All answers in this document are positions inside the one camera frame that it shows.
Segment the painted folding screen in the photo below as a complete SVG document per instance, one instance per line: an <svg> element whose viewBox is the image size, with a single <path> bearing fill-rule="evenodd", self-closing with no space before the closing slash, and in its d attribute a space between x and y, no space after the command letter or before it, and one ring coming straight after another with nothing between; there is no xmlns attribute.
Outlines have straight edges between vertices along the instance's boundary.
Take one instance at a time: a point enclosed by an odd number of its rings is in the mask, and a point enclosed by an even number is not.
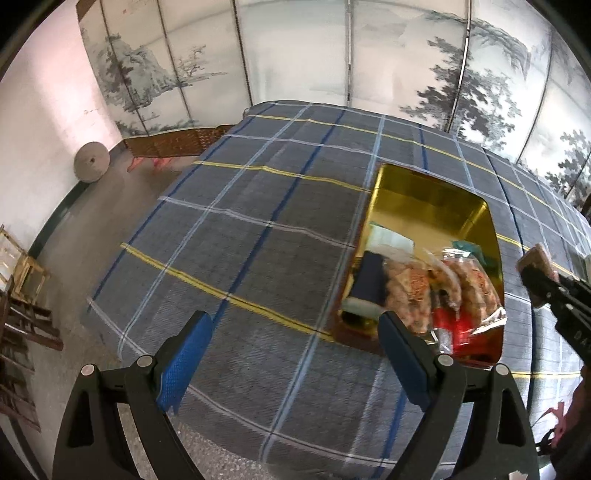
<svg viewBox="0 0 591 480"><path fill-rule="evenodd" d="M588 194L591 84L527 0L78 5L111 116L124 138L153 137L155 155L162 132L235 124L253 103L293 99L449 129L577 207Z"/></svg>
<svg viewBox="0 0 591 480"><path fill-rule="evenodd" d="M591 83L573 53L554 32L550 76L521 161L557 192L581 207L589 188Z"/></svg>
<svg viewBox="0 0 591 480"><path fill-rule="evenodd" d="M254 104L346 104L345 0L237 0Z"/></svg>
<svg viewBox="0 0 591 480"><path fill-rule="evenodd" d="M515 161L550 61L550 25L525 0L474 0L466 71L451 132Z"/></svg>
<svg viewBox="0 0 591 480"><path fill-rule="evenodd" d="M445 128L466 36L465 0L355 0L352 106Z"/></svg>

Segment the metal screw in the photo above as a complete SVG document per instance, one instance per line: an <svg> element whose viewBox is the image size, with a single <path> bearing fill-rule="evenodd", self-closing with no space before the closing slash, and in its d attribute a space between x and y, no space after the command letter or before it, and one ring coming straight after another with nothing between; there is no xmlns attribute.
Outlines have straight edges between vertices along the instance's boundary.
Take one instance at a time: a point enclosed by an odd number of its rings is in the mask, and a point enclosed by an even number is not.
<svg viewBox="0 0 591 480"><path fill-rule="evenodd" d="M152 365L152 357L149 355L142 355L138 358L138 367L149 367Z"/></svg>
<svg viewBox="0 0 591 480"><path fill-rule="evenodd" d="M95 371L95 366L88 364L82 367L82 370L80 370L80 373L82 375L84 375L85 377L88 377L88 375L92 375Z"/></svg>
<svg viewBox="0 0 591 480"><path fill-rule="evenodd" d="M498 364L495 370L499 375L503 375L503 377L509 375L509 368L506 365Z"/></svg>
<svg viewBox="0 0 591 480"><path fill-rule="evenodd" d="M439 355L437 357L437 361L444 367L450 367L453 365L453 358L449 355Z"/></svg>

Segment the food package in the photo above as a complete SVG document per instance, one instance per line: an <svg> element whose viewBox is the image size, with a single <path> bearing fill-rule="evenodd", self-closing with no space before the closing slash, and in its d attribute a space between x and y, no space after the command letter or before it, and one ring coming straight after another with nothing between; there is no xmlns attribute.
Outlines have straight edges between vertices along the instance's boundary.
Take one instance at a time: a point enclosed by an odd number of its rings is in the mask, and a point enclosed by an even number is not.
<svg viewBox="0 0 591 480"><path fill-rule="evenodd" d="M470 252L443 251L443 263L458 277L462 287L462 309L472 318L472 327L480 329L506 315L499 296L478 260Z"/></svg>
<svg viewBox="0 0 591 480"><path fill-rule="evenodd" d="M438 299L441 300L438 304L449 306L457 314L462 306L462 286L457 274L431 252L426 250L425 252L429 258L428 272L431 288L439 297L441 292L444 294L444 299Z"/></svg>
<svg viewBox="0 0 591 480"><path fill-rule="evenodd" d="M412 333L427 333L431 320L431 298L426 266L399 250L386 258L384 269L388 277L386 310L395 312Z"/></svg>
<svg viewBox="0 0 591 480"><path fill-rule="evenodd" d="M541 270L544 275L546 275L546 277L551 278L554 281L558 281L558 274L552 268L552 260L550 255L542 244L534 245L523 257L517 261L517 271L521 273L528 265ZM547 302L546 299L538 297L529 289L527 290L527 293L530 296L531 306L533 308L539 308Z"/></svg>

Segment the blue checkered tablecloth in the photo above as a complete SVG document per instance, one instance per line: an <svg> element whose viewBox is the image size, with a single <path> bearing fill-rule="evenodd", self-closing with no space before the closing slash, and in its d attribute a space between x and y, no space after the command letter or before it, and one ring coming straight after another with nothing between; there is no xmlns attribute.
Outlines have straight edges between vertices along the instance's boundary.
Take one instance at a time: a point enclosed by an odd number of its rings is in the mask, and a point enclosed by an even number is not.
<svg viewBox="0 0 591 480"><path fill-rule="evenodd" d="M584 276L590 228L530 173L400 119L286 101L252 107L170 187L122 244L84 322L125 364L154 353L197 309L216 325L181 419L243 457L344 478L383 478L421 412L388 361L336 343L329 312L381 163L426 171L482 196L502 254L502 361L532 423L579 383L579 357L534 311L516 260L542 242ZM465 406L444 454L454 464ZM534 426L539 438L548 420Z"/></svg>

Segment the white wall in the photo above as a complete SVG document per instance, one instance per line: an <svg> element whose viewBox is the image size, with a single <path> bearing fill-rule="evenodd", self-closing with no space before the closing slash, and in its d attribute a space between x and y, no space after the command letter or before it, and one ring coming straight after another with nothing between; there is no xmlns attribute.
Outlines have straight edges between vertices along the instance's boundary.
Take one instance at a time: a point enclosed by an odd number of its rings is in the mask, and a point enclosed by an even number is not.
<svg viewBox="0 0 591 480"><path fill-rule="evenodd" d="M25 249L77 183L89 141L121 140L66 0L31 35L0 81L0 223Z"/></svg>

